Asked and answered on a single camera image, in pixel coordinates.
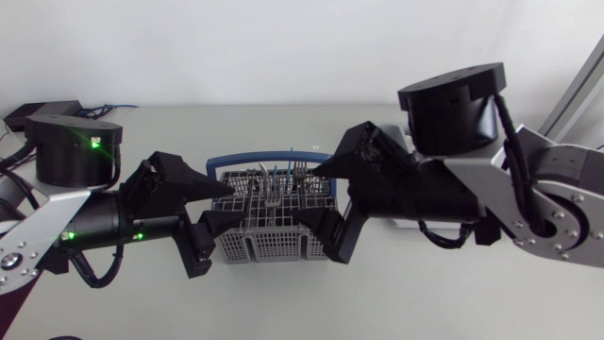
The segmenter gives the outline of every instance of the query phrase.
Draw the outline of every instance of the fork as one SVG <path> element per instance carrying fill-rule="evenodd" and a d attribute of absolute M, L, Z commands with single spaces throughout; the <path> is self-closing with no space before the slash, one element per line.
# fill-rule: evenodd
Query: fork
<path fill-rule="evenodd" d="M 264 206 L 266 208 L 274 208 L 281 205 L 281 192 L 279 181 L 275 180 L 276 185 L 272 185 L 271 177 L 268 175 L 268 170 L 266 170 L 266 166 L 264 164 L 259 163 L 260 170 L 264 176 L 264 195 L 266 198 L 264 199 Z M 274 172 L 273 176 L 277 179 L 277 171 Z"/>
<path fill-rule="evenodd" d="M 294 170 L 292 171 L 294 177 L 294 187 L 292 189 L 297 190 L 299 194 L 303 194 L 305 190 L 304 181 L 307 174 L 307 163 L 305 161 L 295 161 Z"/>

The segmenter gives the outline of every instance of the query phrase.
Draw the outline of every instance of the silver bracket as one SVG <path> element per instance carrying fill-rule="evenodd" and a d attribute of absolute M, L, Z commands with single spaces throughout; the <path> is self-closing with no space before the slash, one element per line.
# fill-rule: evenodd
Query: silver bracket
<path fill-rule="evenodd" d="M 23 287 L 39 275 L 36 266 L 42 256 L 91 194 L 88 189 L 41 183 L 34 179 L 33 170 L 29 167 L 20 175 L 47 200 L 24 220 L 3 225 L 13 227 L 0 239 L 0 295 Z"/>
<path fill-rule="evenodd" d="M 528 155 L 535 150 L 553 145 L 551 141 L 526 127 L 518 129 L 518 136 L 523 150 Z M 545 194 L 556 194 L 562 197 L 582 194 L 585 206 L 592 207 L 592 204 L 595 206 L 599 202 L 600 211 L 603 211 L 602 202 L 604 200 L 598 197 L 592 198 L 593 194 L 579 192 L 576 188 L 558 182 L 540 181 L 533 189 L 536 194 L 536 204 L 544 219 L 551 222 L 557 232 L 554 236 L 547 238 L 536 235 L 529 228 L 528 221 L 524 219 L 515 204 L 516 198 L 510 175 L 501 169 L 500 164 L 505 157 L 503 149 L 500 147 L 501 142 L 497 141 L 497 143 L 468 154 L 446 158 L 444 159 L 445 165 L 478 197 L 480 202 L 484 203 L 506 225 L 514 235 L 513 241 L 517 247 L 548 259 L 604 266 L 601 259 L 588 259 L 590 256 L 596 257 L 595 253 L 590 252 L 590 249 L 584 249 L 583 246 L 576 247 L 579 245 L 581 236 L 584 235 L 581 235 L 581 225 L 575 215 Z"/>

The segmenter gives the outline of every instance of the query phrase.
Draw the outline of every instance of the black cable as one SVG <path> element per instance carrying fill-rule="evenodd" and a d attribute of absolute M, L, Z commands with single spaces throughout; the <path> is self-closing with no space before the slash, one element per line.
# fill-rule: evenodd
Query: black cable
<path fill-rule="evenodd" d="M 419 225 L 419 230 L 422 231 L 424 235 L 426 235 L 426 237 L 430 240 L 431 243 L 445 249 L 461 248 L 463 244 L 465 244 L 465 240 L 467 240 L 467 238 L 472 234 L 473 230 L 472 226 L 467 224 L 461 224 L 460 237 L 455 240 L 452 240 L 432 232 L 432 230 L 428 229 L 426 222 L 422 220 L 417 221 L 417 224 Z"/>
<path fill-rule="evenodd" d="M 497 111 L 499 112 L 501 125 L 503 126 L 507 137 L 508 147 L 506 148 L 506 158 L 509 161 L 514 190 L 518 191 L 516 192 L 516 197 L 522 195 L 524 198 L 522 202 L 516 199 L 518 209 L 530 223 L 531 229 L 536 234 L 543 235 L 545 234 L 545 221 L 535 203 L 535 193 L 532 190 L 534 180 L 530 175 L 529 163 L 527 162 L 527 158 L 525 157 L 518 136 L 516 135 L 504 98 L 501 95 L 496 94 L 495 104 L 497 106 Z"/>
<path fill-rule="evenodd" d="M 27 187 L 27 184 L 25 184 L 25 181 L 22 178 L 20 178 L 17 174 L 13 173 L 8 169 L 0 170 L 0 173 L 11 179 L 17 185 L 17 187 L 23 192 L 25 198 L 27 198 L 29 204 L 31 204 L 31 207 L 33 209 L 38 209 L 40 207 L 40 204 L 38 204 L 38 200 L 36 200 L 36 197 L 31 194 L 31 190 Z"/>
<path fill-rule="evenodd" d="M 25 142 L 25 144 L 17 152 L 0 161 L 0 170 L 8 169 L 17 162 L 26 158 L 27 155 L 29 155 L 35 148 L 35 144 L 31 143 L 30 141 Z"/>
<path fill-rule="evenodd" d="M 104 288 L 107 287 L 113 279 L 117 276 L 120 271 L 120 265 L 122 264 L 122 258 L 124 257 L 124 245 L 118 245 L 115 247 L 115 253 L 113 254 L 113 262 L 111 267 L 105 273 L 105 275 L 98 279 L 94 275 L 91 265 L 86 260 L 86 256 L 81 250 L 74 250 L 69 254 L 69 260 L 74 265 L 75 270 L 79 273 L 79 276 L 91 287 L 91 288 Z"/>

